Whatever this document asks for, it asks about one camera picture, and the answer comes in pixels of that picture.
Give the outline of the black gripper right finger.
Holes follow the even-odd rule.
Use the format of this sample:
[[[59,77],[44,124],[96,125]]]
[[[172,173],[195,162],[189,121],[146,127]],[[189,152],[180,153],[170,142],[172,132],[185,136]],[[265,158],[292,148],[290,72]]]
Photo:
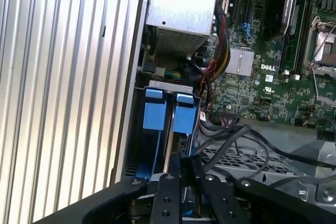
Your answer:
[[[252,179],[222,182],[207,174],[200,155],[196,172],[218,223],[335,223],[335,214]]]

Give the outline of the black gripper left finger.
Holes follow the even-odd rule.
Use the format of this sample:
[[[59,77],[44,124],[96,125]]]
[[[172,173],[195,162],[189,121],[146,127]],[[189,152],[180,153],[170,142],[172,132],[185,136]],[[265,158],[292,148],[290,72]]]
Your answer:
[[[129,177],[38,223],[181,223],[181,156],[171,156],[172,170],[150,180]]]

